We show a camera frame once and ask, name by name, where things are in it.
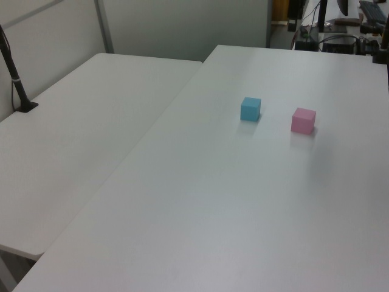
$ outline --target wire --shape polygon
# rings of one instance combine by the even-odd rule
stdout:
[[[321,1],[319,1],[318,4],[317,4],[316,7],[315,7],[314,16],[312,17],[311,28],[312,28],[312,26],[314,25],[316,10],[317,10],[317,7],[320,5],[320,2],[321,2]]]
[[[316,13],[317,7],[320,5],[320,2],[321,2],[321,1],[319,1],[318,4],[312,9],[312,11],[310,12],[310,14],[308,14],[307,16],[305,16],[305,17],[303,18],[303,20],[301,21],[300,26],[298,27],[298,29],[297,29],[296,32],[294,33],[294,36],[293,36],[293,39],[292,39],[292,42],[291,42],[291,49],[293,49],[293,45],[294,45],[294,43],[295,43],[295,40],[296,40],[296,37],[297,37],[297,33],[298,33],[298,31],[300,30],[300,28],[303,26],[304,20],[306,20],[312,13]]]
[[[13,104],[13,81],[11,80],[11,103],[12,103],[12,109],[13,112],[15,112],[15,105]]]
[[[333,35],[333,36],[329,36],[329,37],[325,38],[322,41],[319,41],[318,43],[321,44],[321,43],[324,43],[326,41],[336,40],[338,38],[355,38],[357,41],[359,41],[359,39],[354,35]]]
[[[368,44],[370,44],[370,40],[368,38],[365,38],[364,36],[359,37],[359,41],[365,40]]]
[[[360,43],[360,38],[357,38],[356,36],[354,35],[333,35],[333,36],[329,36],[327,38],[325,38],[324,40],[322,41],[319,41],[318,42],[318,45],[321,44],[321,43],[325,43],[326,41],[332,41],[332,40],[336,40],[338,38],[355,38],[355,43],[353,43],[353,46],[355,45],[358,45]]]
[[[301,21],[301,25],[300,26],[303,26],[303,22],[304,22],[304,20],[306,20],[316,9],[317,9],[317,7],[320,5],[320,2],[321,1],[319,1],[318,2],[318,4],[315,6],[315,8],[313,8],[312,9],[312,11],[310,12],[310,14],[308,14],[307,16],[305,16],[304,18],[303,18],[303,20]]]
[[[5,39],[5,42],[7,43],[7,47],[8,47],[8,50],[10,52],[10,56],[12,56],[12,54],[11,54],[11,46],[10,46],[10,43],[8,42],[7,36],[5,35],[4,31],[2,31],[1,34],[3,35],[3,37]],[[12,110],[13,110],[13,112],[15,112],[16,111],[15,110],[15,105],[13,103],[13,80],[11,80],[11,104],[12,104]]]

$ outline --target cube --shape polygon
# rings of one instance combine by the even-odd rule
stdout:
[[[297,108],[292,117],[292,132],[310,135],[315,127],[316,112]]]
[[[260,118],[261,99],[245,97],[241,104],[241,120],[256,122]]]

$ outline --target gray floor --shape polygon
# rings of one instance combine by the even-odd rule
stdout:
[[[0,292],[11,292],[13,288],[7,287],[14,287],[16,283],[19,283],[35,264],[33,260],[27,260],[1,250],[0,260],[2,260],[0,269],[7,269],[6,271],[0,270],[0,275],[7,276],[7,279],[0,279]]]
[[[294,32],[288,32],[287,26],[272,25],[270,47],[272,49],[290,50],[293,36]]]

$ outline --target white tabletop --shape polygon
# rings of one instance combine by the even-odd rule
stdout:
[[[388,177],[385,66],[218,46],[15,292],[387,292]]]
[[[0,249],[37,259],[200,62],[98,54],[0,123]]]

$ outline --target white partition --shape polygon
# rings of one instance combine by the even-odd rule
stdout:
[[[204,61],[218,44],[269,44],[268,0],[100,2],[117,54]]]
[[[10,27],[61,1],[63,0],[0,0],[1,26],[3,29]]]
[[[31,3],[29,9],[36,7],[35,4]],[[13,5],[0,5],[0,10],[2,14],[10,12],[14,15],[19,11],[15,11]],[[21,9],[18,15],[25,12]],[[59,2],[4,31],[29,99],[42,93],[93,55],[105,51],[94,0]],[[15,105],[18,104],[19,98],[15,93]],[[0,54],[0,121],[11,113],[11,77]]]

